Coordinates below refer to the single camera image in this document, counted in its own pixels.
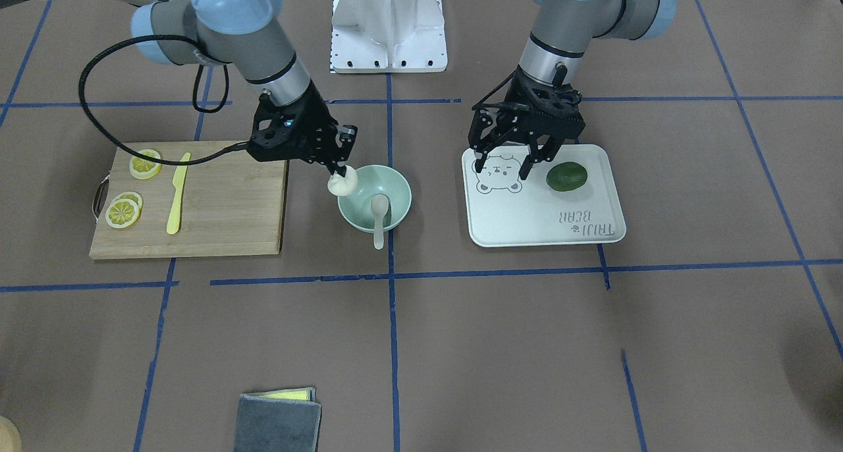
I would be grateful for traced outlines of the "white steamed bun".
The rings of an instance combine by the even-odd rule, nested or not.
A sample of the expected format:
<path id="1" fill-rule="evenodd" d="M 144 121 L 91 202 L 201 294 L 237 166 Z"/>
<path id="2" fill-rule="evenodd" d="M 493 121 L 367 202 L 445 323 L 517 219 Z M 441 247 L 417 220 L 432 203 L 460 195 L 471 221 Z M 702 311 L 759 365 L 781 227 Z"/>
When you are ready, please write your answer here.
<path id="1" fill-rule="evenodd" d="M 355 167 L 346 165 L 342 167 L 345 169 L 345 175 L 340 175 L 339 171 L 329 177 L 326 184 L 329 193 L 337 197 L 346 197 L 353 194 L 358 187 L 359 178 L 356 174 Z"/>

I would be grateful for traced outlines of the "white ceramic spoon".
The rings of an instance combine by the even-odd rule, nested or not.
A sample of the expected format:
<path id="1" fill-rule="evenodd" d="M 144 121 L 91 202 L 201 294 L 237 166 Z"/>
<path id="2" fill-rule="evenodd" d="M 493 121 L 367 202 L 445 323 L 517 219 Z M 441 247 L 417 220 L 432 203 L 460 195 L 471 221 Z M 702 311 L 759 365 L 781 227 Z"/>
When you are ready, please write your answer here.
<path id="1" fill-rule="evenodd" d="M 370 200 L 370 210 L 373 215 L 373 247 L 382 250 L 385 244 L 385 218 L 389 212 L 391 201 L 385 194 L 374 194 Z"/>

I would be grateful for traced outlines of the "light green bowl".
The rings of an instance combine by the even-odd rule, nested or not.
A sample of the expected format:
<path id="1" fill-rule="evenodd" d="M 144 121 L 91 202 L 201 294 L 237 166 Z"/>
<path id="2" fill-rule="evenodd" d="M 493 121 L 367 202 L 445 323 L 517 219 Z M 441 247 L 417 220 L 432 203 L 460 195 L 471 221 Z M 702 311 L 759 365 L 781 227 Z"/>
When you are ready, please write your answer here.
<path id="1" fill-rule="evenodd" d="M 343 218 L 365 233 L 373 233 L 375 217 L 371 212 L 371 198 L 381 194 L 389 201 L 383 218 L 383 230 L 394 229 L 410 211 L 412 188 L 401 173 L 385 165 L 367 165 L 356 170 L 358 185 L 349 196 L 338 198 Z"/>

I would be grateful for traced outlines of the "green avocado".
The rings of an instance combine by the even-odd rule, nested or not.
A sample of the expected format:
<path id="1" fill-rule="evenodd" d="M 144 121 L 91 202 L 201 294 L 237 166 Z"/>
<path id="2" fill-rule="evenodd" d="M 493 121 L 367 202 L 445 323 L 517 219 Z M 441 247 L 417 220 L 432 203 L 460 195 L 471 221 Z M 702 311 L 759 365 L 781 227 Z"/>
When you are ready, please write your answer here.
<path id="1" fill-rule="evenodd" d="M 588 172 L 586 167 L 575 161 L 565 161 L 552 167 L 545 176 L 545 184 L 557 192 L 578 190 L 586 184 Z"/>

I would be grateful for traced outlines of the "white bear serving tray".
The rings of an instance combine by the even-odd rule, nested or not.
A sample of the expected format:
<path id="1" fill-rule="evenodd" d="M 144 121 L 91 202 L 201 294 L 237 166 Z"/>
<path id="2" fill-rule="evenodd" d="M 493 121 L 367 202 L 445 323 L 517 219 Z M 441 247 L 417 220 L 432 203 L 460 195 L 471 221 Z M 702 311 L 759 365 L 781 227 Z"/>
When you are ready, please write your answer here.
<path id="1" fill-rule="evenodd" d="M 606 151 L 593 144 L 566 144 L 553 161 L 533 166 L 528 178 L 518 170 L 527 146 L 494 149 L 476 173 L 476 153 L 467 149 L 461 164 L 468 229 L 484 248 L 612 244 L 627 226 Z M 547 173 L 573 161 L 587 172 L 584 185 L 558 192 L 546 184 Z"/>

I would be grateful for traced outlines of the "bamboo cutting board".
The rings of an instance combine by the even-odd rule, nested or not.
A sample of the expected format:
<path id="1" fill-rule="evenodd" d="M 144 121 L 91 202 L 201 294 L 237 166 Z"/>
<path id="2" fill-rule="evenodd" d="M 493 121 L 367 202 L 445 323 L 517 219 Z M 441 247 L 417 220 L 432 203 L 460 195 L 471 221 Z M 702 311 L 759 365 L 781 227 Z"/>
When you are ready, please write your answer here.
<path id="1" fill-rule="evenodd" d="M 246 152 L 222 155 L 186 171 L 180 229 L 166 224 L 175 196 L 175 168 L 148 180 L 130 175 L 130 155 L 117 151 L 105 201 L 131 190 L 144 198 L 138 221 L 112 229 L 102 212 L 90 257 L 95 260 L 159 259 L 277 254 L 280 250 L 287 164 L 259 163 Z"/>

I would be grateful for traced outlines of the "yellow plastic knife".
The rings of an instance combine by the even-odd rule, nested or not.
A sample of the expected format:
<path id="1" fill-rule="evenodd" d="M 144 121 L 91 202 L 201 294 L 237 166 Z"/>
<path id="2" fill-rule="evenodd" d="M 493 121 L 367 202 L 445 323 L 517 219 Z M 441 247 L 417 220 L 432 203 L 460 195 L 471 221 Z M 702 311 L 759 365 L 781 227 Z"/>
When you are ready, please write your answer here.
<path id="1" fill-rule="evenodd" d="M 166 233 L 175 234 L 180 230 L 182 217 L 182 199 L 184 193 L 184 183 L 186 182 L 188 167 L 180 165 L 175 169 L 175 174 L 172 178 L 172 185 L 174 188 L 174 196 L 171 203 L 171 210 L 169 211 Z"/>

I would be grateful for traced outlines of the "lemon slice top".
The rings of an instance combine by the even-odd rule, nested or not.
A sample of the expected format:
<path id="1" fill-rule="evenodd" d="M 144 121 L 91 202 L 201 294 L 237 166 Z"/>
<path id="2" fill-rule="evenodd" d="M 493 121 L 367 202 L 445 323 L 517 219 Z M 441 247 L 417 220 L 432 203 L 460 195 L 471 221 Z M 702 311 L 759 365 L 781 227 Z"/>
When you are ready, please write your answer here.
<path id="1" fill-rule="evenodd" d="M 161 158 L 161 154 L 151 148 L 142 149 L 139 153 L 154 159 Z M 138 180 L 148 180 L 153 178 L 160 172 L 161 167 L 162 164 L 156 163 L 156 161 L 150 161 L 148 159 L 144 159 L 143 157 L 136 157 L 136 155 L 133 155 L 130 158 L 128 164 L 130 176 Z"/>

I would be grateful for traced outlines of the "lemon slice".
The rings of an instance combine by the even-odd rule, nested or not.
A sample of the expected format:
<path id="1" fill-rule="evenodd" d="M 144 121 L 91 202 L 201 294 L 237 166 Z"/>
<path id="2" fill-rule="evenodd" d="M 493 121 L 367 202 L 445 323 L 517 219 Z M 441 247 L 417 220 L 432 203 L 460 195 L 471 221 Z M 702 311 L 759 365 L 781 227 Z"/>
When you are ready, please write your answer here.
<path id="1" fill-rule="evenodd" d="M 142 149 L 139 153 L 154 159 L 161 158 L 161 154 L 151 148 Z M 136 155 L 133 155 L 130 158 L 128 164 L 130 176 L 138 180 L 148 180 L 153 178 L 160 172 L 161 167 L 162 164 L 156 163 L 156 161 L 150 161 L 148 159 L 144 159 L 143 157 L 136 157 Z"/>
<path id="2" fill-rule="evenodd" d="M 140 218 L 141 206 L 128 198 L 111 202 L 106 209 L 105 221 L 112 229 L 127 229 Z"/>
<path id="3" fill-rule="evenodd" d="M 144 207 L 144 197 L 142 197 L 141 194 L 135 191 L 129 190 L 117 194 L 117 196 L 114 196 L 112 198 L 112 205 L 117 203 L 119 200 L 132 200 L 132 202 L 134 202 L 139 209 L 142 209 L 142 207 Z"/>

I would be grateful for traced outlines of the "lemon slice lower back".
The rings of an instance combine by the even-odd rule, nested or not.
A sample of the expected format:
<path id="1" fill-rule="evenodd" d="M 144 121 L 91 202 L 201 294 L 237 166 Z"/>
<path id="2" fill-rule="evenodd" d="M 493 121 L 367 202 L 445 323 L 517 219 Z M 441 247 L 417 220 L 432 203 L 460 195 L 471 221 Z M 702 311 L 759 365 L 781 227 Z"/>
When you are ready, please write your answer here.
<path id="1" fill-rule="evenodd" d="M 132 202 L 134 202 L 139 209 L 142 209 L 142 207 L 144 207 L 144 197 L 142 197 L 141 194 L 135 191 L 129 190 L 117 194 L 117 196 L 114 196 L 112 198 L 112 205 L 117 203 L 119 200 L 132 200 Z"/>

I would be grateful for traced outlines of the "lemon slice lower front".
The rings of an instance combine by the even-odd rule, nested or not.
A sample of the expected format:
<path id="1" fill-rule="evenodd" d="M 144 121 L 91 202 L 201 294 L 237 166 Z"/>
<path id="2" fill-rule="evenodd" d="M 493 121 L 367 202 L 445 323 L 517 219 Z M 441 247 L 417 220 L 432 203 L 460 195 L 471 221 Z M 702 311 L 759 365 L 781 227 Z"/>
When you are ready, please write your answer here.
<path id="1" fill-rule="evenodd" d="M 106 209 L 105 221 L 112 229 L 127 229 L 140 218 L 141 206 L 128 198 L 111 202 Z"/>

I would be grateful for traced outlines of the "grey yellow folded cloth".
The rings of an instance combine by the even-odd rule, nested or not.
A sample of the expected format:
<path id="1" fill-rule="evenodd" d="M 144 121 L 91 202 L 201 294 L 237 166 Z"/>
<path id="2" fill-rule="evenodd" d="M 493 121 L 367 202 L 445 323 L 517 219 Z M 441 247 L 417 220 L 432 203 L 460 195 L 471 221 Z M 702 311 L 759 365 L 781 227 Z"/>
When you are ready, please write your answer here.
<path id="1" fill-rule="evenodd" d="M 316 388 L 241 394 L 234 451 L 316 451 L 321 405 Z"/>

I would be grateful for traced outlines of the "wooden mug tree stand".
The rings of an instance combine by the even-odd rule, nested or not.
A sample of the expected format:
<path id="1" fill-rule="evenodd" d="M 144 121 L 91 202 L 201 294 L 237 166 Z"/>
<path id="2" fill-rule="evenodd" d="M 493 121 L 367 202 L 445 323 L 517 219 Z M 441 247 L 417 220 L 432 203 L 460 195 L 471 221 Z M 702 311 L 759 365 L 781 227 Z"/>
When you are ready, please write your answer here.
<path id="1" fill-rule="evenodd" d="M 1 452 L 21 452 L 23 443 L 18 428 L 5 416 L 0 416 Z"/>

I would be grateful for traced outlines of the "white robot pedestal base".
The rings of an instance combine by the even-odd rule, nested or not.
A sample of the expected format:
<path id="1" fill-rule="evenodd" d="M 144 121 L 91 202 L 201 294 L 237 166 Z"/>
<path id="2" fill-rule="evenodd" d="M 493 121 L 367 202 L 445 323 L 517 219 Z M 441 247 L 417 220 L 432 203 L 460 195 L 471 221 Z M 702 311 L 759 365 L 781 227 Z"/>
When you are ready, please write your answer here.
<path id="1" fill-rule="evenodd" d="M 443 72 L 443 0 L 332 0 L 329 70 L 337 74 Z"/>

